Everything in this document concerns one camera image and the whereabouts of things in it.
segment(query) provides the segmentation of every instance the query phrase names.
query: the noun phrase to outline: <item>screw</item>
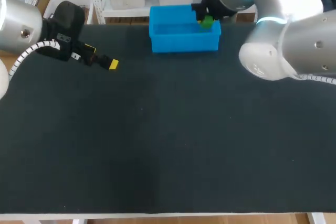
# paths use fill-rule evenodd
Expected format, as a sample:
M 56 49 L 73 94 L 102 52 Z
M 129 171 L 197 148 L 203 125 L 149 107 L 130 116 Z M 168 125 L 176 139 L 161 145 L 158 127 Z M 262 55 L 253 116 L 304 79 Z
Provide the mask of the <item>screw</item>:
M 323 47 L 323 42 L 320 41 L 320 40 L 319 40 L 319 41 L 316 41 L 316 42 L 315 42 L 315 47 L 316 47 L 316 48 L 322 48 L 322 47 Z
M 30 31 L 27 30 L 27 29 L 24 29 L 21 31 L 21 37 L 26 39 L 26 38 L 29 38 L 30 37 Z

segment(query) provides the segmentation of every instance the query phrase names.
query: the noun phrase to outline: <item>dark gray table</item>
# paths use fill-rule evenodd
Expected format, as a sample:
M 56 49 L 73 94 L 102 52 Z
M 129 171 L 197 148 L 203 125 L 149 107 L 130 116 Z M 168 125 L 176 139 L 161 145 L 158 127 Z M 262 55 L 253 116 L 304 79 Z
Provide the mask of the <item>dark gray table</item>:
M 153 55 L 146 26 L 85 27 L 112 72 L 31 55 L 0 101 L 0 213 L 336 211 L 336 87 L 252 76 L 252 28 Z

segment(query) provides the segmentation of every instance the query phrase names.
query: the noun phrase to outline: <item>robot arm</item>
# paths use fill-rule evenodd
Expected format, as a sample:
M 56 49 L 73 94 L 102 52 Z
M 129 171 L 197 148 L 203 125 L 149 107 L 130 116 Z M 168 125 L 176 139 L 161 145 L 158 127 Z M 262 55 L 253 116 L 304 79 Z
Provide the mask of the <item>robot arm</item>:
M 259 20 L 239 52 L 241 64 L 254 75 L 279 80 L 336 72 L 332 41 L 336 12 L 323 13 L 321 0 L 204 0 L 202 4 L 214 19 L 256 5 Z

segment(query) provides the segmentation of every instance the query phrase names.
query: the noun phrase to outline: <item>white cable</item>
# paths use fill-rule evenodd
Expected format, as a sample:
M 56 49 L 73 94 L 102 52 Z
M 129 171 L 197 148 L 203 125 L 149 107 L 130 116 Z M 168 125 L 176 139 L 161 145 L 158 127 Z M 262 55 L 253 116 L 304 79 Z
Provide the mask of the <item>white cable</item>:
M 20 64 L 27 58 L 28 55 L 30 55 L 32 52 L 34 52 L 36 49 L 40 47 L 53 47 L 57 50 L 60 50 L 59 43 L 56 41 L 41 41 L 39 43 L 36 43 L 29 47 L 27 50 L 25 50 L 19 58 L 17 58 L 16 62 L 12 66 L 12 68 L 9 71 L 9 80 L 12 79 L 13 75 L 15 74 L 16 70 L 20 66 Z
M 320 82 L 325 82 L 325 83 L 336 85 L 336 79 L 335 78 L 324 77 L 324 76 L 315 76 L 313 74 L 300 74 L 297 77 L 301 80 L 320 81 Z

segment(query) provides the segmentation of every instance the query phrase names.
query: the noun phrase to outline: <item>blue plastic bin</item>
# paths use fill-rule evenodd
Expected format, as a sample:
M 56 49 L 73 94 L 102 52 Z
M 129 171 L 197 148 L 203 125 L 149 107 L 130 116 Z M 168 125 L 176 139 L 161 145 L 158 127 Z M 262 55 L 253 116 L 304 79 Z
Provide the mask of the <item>blue plastic bin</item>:
M 153 52 L 217 51 L 221 27 L 216 21 L 205 29 L 196 20 L 191 5 L 153 6 L 149 34 Z

